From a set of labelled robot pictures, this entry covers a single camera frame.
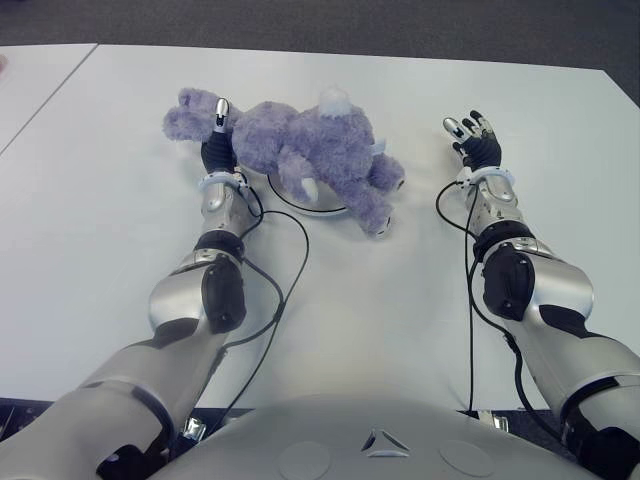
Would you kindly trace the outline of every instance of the robot finger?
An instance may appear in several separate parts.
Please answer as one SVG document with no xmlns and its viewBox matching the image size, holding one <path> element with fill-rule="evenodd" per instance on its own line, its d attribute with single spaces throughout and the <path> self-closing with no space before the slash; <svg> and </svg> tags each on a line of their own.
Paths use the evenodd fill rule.
<svg viewBox="0 0 640 480">
<path fill-rule="evenodd" d="M 460 155 L 460 158 L 464 158 L 467 156 L 467 152 L 464 151 L 464 148 L 462 148 L 462 145 L 460 145 L 458 142 L 453 142 L 452 147 L 456 151 L 456 153 Z"/>
<path fill-rule="evenodd" d="M 493 127 L 489 123 L 489 120 L 484 118 L 480 112 L 476 110 L 471 110 L 471 113 L 469 114 L 469 116 L 473 118 L 476 122 L 478 122 L 478 125 L 480 125 L 480 128 L 483 133 L 484 132 L 493 133 Z"/>
<path fill-rule="evenodd" d="M 457 120 L 447 117 L 442 121 L 442 126 L 449 132 L 449 134 L 455 138 L 458 142 L 464 143 L 471 138 L 469 132 L 462 128 L 462 125 Z"/>
<path fill-rule="evenodd" d="M 474 137 L 480 137 L 480 129 L 478 128 L 478 125 L 468 118 L 463 119 L 462 124 L 467 128 L 467 130 L 469 130 L 469 132 L 471 132 L 471 135 Z"/>
</svg>

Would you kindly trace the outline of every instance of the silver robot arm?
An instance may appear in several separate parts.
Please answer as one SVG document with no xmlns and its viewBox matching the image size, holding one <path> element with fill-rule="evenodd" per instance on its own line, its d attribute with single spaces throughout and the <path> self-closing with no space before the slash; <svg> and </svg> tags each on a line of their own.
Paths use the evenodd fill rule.
<svg viewBox="0 0 640 480">
<path fill-rule="evenodd" d="M 240 237 L 251 217 L 247 185 L 225 134 L 228 108 L 221 99 L 215 130 L 202 147 L 208 172 L 200 183 L 202 235 L 151 294 L 153 338 L 117 352 L 2 442 L 0 479 L 99 478 L 105 459 L 138 455 L 142 462 L 184 425 L 222 359 L 225 339 L 246 313 Z"/>
<path fill-rule="evenodd" d="M 484 303 L 505 320 L 578 461 L 604 478 L 639 475 L 640 358 L 586 329 L 589 278 L 531 233 L 491 125 L 476 111 L 470 116 L 476 123 L 443 124 L 462 158 L 457 182 L 476 237 L 475 259 L 483 264 Z"/>
</svg>

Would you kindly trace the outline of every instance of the plush toy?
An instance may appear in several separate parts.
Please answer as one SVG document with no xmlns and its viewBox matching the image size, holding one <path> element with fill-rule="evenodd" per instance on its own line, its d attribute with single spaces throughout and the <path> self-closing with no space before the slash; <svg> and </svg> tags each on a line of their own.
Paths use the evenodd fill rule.
<svg viewBox="0 0 640 480">
<path fill-rule="evenodd" d="M 210 92 L 183 89 L 179 106 L 165 116 L 167 137 L 205 142 L 217 100 Z M 231 107 L 227 126 L 238 162 L 279 175 L 296 200 L 313 205 L 318 180 L 331 187 L 367 234 L 388 228 L 392 207 L 385 194 L 404 183 L 404 169 L 384 153 L 384 142 L 374 143 L 369 120 L 346 93 L 326 90 L 318 106 L 302 113 L 275 102 L 246 113 Z"/>
</svg>

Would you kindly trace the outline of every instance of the white table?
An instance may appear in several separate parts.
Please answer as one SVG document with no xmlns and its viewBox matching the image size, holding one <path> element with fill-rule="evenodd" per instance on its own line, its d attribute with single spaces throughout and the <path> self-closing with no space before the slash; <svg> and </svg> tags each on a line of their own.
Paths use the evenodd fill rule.
<svg viewBox="0 0 640 480">
<path fill-rule="evenodd" d="M 55 399 L 150 335 L 148 294 L 192 248 L 201 224 L 199 159 L 185 158 L 188 149 L 160 128 L 181 87 L 214 90 L 245 110 L 266 99 L 304 109 L 332 84 L 365 108 L 408 181 L 392 199 L 395 224 L 383 241 L 365 238 L 348 217 L 303 219 L 308 269 L 239 406 L 358 390 L 465 406 L 463 238 L 433 203 L 458 170 L 442 118 L 471 108 L 497 129 L 532 230 L 592 279 L 589 328 L 640 353 L 640 114 L 605 73 L 100 46 L 0 157 L 0 363 L 12 365 L 0 369 L 0 394 Z M 252 180 L 267 206 L 284 208 L 262 178 Z M 444 208 L 464 218 L 457 197 Z M 270 219 L 247 252 L 287 284 L 302 246 L 294 226 Z M 246 291 L 249 314 L 237 338 L 273 308 L 270 288 L 248 269 Z M 480 322 L 476 332 L 476 406 L 519 407 L 511 352 Z M 225 406 L 263 345 L 233 350 L 200 406 Z M 525 383 L 543 407 L 528 374 Z"/>
<path fill-rule="evenodd" d="M 64 83 L 95 44 L 0 47 L 0 152 Z"/>
</svg>

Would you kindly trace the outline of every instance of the triangle logo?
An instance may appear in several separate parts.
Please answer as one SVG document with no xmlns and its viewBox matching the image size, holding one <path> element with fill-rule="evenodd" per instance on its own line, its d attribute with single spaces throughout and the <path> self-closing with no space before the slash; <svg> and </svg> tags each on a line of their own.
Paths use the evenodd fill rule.
<svg viewBox="0 0 640 480">
<path fill-rule="evenodd" d="M 369 458 L 409 457 L 409 447 L 381 428 L 371 430 L 360 451 Z"/>
</svg>

